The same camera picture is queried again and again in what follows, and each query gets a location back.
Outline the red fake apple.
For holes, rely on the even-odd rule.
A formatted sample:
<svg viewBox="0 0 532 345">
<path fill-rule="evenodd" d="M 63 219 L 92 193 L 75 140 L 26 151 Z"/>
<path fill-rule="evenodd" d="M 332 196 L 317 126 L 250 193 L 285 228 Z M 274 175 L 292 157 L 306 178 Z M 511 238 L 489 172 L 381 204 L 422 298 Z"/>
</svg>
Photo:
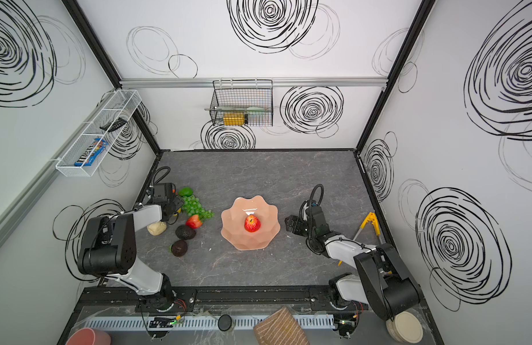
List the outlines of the red fake apple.
<svg viewBox="0 0 532 345">
<path fill-rule="evenodd" d="M 244 221 L 244 229 L 249 233 L 259 231 L 261 226 L 261 221 L 254 214 L 248 215 L 248 217 Z"/>
</svg>

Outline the pink wavy fruit bowl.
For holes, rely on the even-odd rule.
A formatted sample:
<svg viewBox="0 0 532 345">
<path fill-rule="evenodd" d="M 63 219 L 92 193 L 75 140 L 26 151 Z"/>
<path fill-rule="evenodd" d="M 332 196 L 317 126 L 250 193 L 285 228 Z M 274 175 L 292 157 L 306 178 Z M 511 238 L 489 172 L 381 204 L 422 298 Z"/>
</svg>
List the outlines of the pink wavy fruit bowl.
<svg viewBox="0 0 532 345">
<path fill-rule="evenodd" d="M 237 250 L 262 250 L 280 232 L 278 209 L 257 195 L 238 197 L 221 214 L 222 237 Z"/>
</svg>

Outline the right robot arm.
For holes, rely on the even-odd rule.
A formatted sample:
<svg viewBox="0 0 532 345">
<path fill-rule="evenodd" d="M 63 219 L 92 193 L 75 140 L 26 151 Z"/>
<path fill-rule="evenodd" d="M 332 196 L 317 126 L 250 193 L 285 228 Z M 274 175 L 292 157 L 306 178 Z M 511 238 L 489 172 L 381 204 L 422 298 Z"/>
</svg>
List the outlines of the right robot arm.
<svg viewBox="0 0 532 345">
<path fill-rule="evenodd" d="M 330 281 L 333 304 L 360 302 L 386 321 L 424 299 L 424 293 L 394 246 L 363 244 L 332 231 L 315 201 L 301 205 L 298 215 L 285 218 L 286 230 L 305 238 L 312 253 L 353 267 L 355 274 Z"/>
</svg>

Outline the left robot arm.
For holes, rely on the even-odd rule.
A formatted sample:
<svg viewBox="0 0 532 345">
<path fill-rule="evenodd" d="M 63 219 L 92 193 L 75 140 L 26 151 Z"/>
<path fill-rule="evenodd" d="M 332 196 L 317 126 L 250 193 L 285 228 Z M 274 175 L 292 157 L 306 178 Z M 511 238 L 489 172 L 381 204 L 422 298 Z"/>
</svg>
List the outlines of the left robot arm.
<svg viewBox="0 0 532 345">
<path fill-rule="evenodd" d="M 158 311 L 168 311 L 176 302 L 169 277 L 138 258 L 136 232 L 169 220 L 181 206 L 173 183 L 153 183 L 147 204 L 116 216 L 91 218 L 81 241 L 78 270 L 120 283 L 154 304 Z"/>
</svg>

